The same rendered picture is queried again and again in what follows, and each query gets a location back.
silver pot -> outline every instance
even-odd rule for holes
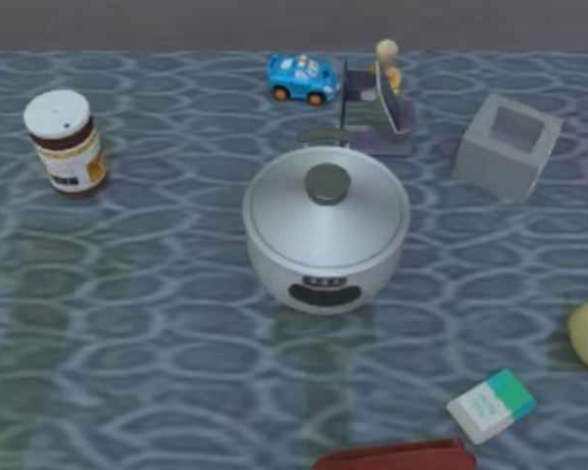
[[[384,164],[318,146],[264,166],[246,189],[243,216],[250,260],[275,298],[308,313],[344,313],[396,270],[410,203]]]

blue toy car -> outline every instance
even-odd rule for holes
[[[333,67],[305,54],[272,54],[266,73],[272,96],[278,101],[307,100],[310,105],[320,106],[340,90],[340,79]]]

table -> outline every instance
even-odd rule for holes
[[[564,332],[588,299],[588,54],[402,56],[419,119],[415,154],[387,161],[413,207],[402,267],[332,318],[279,307],[246,257],[245,185],[338,114],[273,102],[265,58],[0,53],[0,470],[303,470],[463,437],[446,401],[501,367],[539,409],[473,447],[479,468],[588,470]],[[51,189],[22,123],[62,86],[105,136],[111,184],[88,200]],[[490,91],[566,119],[525,207],[450,177]]]

jar lid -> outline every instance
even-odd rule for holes
[[[24,124],[35,137],[63,139],[83,129],[89,103],[72,90],[52,90],[33,98],[24,109]]]
[[[366,154],[308,147],[267,164],[244,197],[248,236],[299,268],[349,269],[397,249],[410,222],[399,179]]]

red object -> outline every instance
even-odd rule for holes
[[[475,470],[477,460],[459,439],[340,450],[312,470]]]

